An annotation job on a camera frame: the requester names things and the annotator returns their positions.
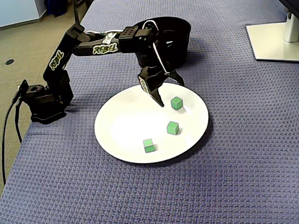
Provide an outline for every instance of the floor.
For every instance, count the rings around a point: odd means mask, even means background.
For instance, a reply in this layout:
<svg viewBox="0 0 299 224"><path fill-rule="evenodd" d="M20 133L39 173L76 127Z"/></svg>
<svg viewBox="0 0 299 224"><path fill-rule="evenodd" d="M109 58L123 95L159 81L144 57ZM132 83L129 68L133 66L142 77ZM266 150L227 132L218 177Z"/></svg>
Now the floor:
<svg viewBox="0 0 299 224"><path fill-rule="evenodd" d="M80 18L84 16L86 6L79 9ZM66 14L54 17L46 16L41 22L25 26L0 30L0 134L3 133L4 118L11 104L17 86L26 79L30 84L43 84L43 72L66 30L74 24L72 3L69 2ZM14 59L11 65L5 65ZM5 138L5 172L9 175L20 143L14 125L15 107L10 112ZM22 104L19 128L22 138L30 125L30 110ZM0 195L3 191L2 172L0 177Z"/></svg>

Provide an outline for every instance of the wall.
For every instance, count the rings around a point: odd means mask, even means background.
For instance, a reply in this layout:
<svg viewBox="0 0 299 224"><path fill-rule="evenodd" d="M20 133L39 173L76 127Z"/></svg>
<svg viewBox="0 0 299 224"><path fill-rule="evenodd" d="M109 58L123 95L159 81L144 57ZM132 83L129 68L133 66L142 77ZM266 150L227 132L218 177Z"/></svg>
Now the wall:
<svg viewBox="0 0 299 224"><path fill-rule="evenodd" d="M35 0L0 0L0 27L39 18Z"/></svg>

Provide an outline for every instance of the white monitor base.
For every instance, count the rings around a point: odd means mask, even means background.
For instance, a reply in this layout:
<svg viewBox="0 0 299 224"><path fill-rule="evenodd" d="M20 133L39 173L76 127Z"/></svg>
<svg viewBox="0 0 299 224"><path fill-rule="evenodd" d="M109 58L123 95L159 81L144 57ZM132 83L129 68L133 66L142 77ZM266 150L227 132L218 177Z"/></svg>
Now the white monitor base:
<svg viewBox="0 0 299 224"><path fill-rule="evenodd" d="M299 42L284 40L285 22L247 26L256 60L299 62Z"/></svg>

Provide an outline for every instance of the black cable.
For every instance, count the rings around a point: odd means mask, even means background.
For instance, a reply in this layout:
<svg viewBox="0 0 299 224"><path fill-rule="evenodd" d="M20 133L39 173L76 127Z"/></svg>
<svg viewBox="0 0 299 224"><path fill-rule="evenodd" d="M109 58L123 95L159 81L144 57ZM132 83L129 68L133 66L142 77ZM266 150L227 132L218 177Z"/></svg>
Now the black cable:
<svg viewBox="0 0 299 224"><path fill-rule="evenodd" d="M14 117L15 129L17 130L20 143L22 143L22 137L19 130L19 113L20 113L21 104L22 104L22 100L19 99L17 105L15 106L15 117Z"/></svg>
<svg viewBox="0 0 299 224"><path fill-rule="evenodd" d="M13 101L12 104L10 105L9 109L8 109L8 112L5 116L5 121L4 121L4 127L3 127L3 134L2 134L2 177L3 177L3 184L5 185L6 184L6 181L5 181L5 165L4 165L4 156L5 156L5 153L4 153L4 146L5 146L5 129L6 129L6 123L7 123L7 119L8 119L8 116L9 116L9 113L11 111L11 108L13 108L15 102Z"/></svg>

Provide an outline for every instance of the monitor stand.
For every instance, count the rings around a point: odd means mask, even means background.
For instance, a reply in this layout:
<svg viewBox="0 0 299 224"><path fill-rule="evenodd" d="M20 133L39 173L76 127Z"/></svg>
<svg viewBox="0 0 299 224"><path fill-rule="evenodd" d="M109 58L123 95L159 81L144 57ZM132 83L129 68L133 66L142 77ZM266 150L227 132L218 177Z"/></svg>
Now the monitor stand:
<svg viewBox="0 0 299 224"><path fill-rule="evenodd" d="M247 26L256 60L299 62L299 19L288 13L287 22Z"/></svg>

